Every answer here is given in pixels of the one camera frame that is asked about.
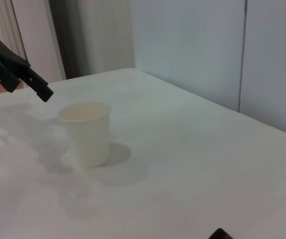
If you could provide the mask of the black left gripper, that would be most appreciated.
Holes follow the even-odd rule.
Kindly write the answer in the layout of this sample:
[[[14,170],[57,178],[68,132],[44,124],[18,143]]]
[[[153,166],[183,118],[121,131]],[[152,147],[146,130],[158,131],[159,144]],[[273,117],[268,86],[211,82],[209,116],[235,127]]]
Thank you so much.
[[[18,56],[0,41],[0,84],[12,93],[20,84],[19,77],[43,101],[53,95],[48,83],[30,68],[27,60]]]

